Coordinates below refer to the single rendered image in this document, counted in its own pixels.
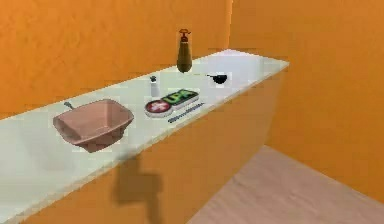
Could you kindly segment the dark thin knife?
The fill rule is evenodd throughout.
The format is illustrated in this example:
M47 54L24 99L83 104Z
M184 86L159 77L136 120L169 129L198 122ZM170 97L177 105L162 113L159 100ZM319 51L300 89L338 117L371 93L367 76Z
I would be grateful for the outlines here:
M199 107L203 106L204 104L205 104L205 103L198 103L198 104L192 106L191 108L186 109L183 113L181 113L181 114L179 114L179 115L177 115L177 116L175 116L175 117L172 117L172 118L168 119L168 123L174 123L174 122L176 122L178 119L180 119L180 118L182 118L183 116L187 115L188 113L190 113L190 112L192 112L192 111L198 109Z

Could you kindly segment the red green white box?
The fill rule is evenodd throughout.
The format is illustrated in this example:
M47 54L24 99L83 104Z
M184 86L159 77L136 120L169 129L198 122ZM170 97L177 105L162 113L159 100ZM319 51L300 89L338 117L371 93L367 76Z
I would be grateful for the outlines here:
M180 89L160 99L152 100L144 106L148 117L164 118L174 111L187 106L199 99L199 93L192 90Z

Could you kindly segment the orange counter with white top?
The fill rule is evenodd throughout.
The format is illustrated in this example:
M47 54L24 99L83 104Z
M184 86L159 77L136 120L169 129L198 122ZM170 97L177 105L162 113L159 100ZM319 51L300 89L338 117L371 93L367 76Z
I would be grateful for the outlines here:
M144 112L147 76L0 120L0 224L186 224L264 143L285 63L225 50L187 74L157 72L162 94L199 99L164 118ZM217 84L211 75L227 75ZM133 112L121 140L95 153L64 141L53 118L97 100ZM168 119L205 103L174 123Z

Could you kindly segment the white shaker with grey cap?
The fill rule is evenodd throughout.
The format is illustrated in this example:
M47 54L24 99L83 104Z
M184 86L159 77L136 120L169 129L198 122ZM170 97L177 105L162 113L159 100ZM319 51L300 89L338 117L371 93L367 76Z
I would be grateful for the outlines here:
M151 96L152 97L159 97L160 96L160 90L159 90L159 86L157 84L157 78L155 76L150 77L150 87L151 87Z

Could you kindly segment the brown spray bottle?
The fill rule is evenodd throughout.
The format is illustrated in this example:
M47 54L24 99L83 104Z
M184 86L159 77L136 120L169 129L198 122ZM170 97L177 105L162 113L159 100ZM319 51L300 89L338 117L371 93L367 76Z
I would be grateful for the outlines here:
M188 29L181 29L179 33L181 36L179 41L177 68L181 73L186 73L192 67L192 56L188 39L190 31Z

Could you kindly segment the pink square basin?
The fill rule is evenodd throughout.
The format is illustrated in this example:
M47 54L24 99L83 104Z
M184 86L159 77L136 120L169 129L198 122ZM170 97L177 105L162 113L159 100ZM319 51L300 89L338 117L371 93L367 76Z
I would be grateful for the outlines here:
M133 120L129 109L102 99L55 116L53 125L65 141L93 153L119 141Z

